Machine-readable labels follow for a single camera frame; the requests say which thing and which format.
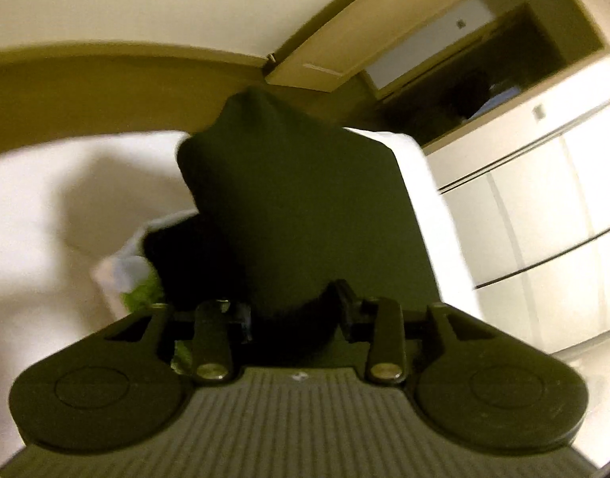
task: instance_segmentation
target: metal screw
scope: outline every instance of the metal screw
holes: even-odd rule
[[[403,369],[395,363],[377,363],[371,367],[371,375],[381,381],[393,381],[403,374]]]
[[[197,367],[197,375],[209,381],[221,381],[228,373],[227,368],[219,363],[205,363]]]

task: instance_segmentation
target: black fabric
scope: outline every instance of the black fabric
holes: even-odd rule
[[[243,268],[259,317],[317,311],[312,300],[338,278],[406,309],[439,299],[395,156],[381,143],[250,89],[184,141],[177,161]]]
[[[202,214],[149,232],[143,250],[161,279],[166,301],[178,310],[194,310],[205,300],[244,300],[240,268]]]

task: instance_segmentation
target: wooden floor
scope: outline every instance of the wooden floor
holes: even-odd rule
[[[355,78],[332,94],[269,86],[259,68],[166,57],[69,57],[0,65],[0,153],[62,137],[143,130],[196,132],[226,99],[265,87],[341,125],[366,101]]]

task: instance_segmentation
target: ribbed gray surface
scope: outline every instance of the ribbed gray surface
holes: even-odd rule
[[[99,456],[29,446],[2,478],[588,477],[571,448],[519,458],[474,453],[418,418],[403,393],[354,370],[248,369],[199,389],[183,416],[153,439]]]

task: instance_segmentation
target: dark green fabric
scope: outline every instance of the dark green fabric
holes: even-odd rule
[[[439,299],[395,156],[381,143],[250,89],[183,142],[177,161],[261,315],[298,308],[338,278],[406,309]]]

